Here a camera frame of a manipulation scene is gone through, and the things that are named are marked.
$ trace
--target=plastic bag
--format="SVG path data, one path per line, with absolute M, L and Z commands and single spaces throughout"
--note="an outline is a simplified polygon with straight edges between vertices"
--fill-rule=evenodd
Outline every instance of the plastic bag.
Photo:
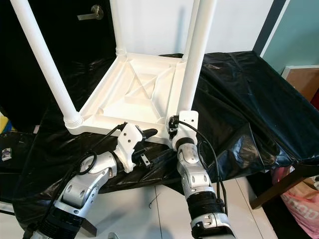
M 287 176 L 291 167 L 276 168 L 273 183 Z M 301 182 L 281 195 L 299 226 L 313 239 L 319 238 L 319 191 Z

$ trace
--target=white pipe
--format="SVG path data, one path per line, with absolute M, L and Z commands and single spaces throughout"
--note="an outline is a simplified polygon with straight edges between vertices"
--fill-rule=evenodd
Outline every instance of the white pipe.
M 196 21 L 196 16 L 197 16 L 197 11 L 198 11 L 198 5 L 199 5 L 199 0 L 194 0 L 193 8 L 192 8 L 192 11 L 191 11 L 191 16 L 190 16 L 189 27 L 188 27 L 188 34 L 187 34 L 185 52 L 184 52 L 184 55 L 183 55 L 183 58 L 182 58 L 183 62 L 186 62 L 187 59 L 188 59 L 191 39 L 193 37 L 194 28 L 195 28 L 195 21 Z
M 82 123 L 63 84 L 39 26 L 27 0 L 10 0 L 26 39 L 38 61 L 46 81 L 63 113 L 66 126 L 77 127 Z
M 216 3 L 216 0 L 200 0 L 177 112 L 192 107 Z
M 118 56 L 126 55 L 126 48 L 123 42 L 123 37 L 121 32 L 117 0 L 110 0 L 110 5 L 111 5 L 113 28 L 114 28 L 114 34 L 115 34 L 115 42 L 116 42 L 116 54 Z

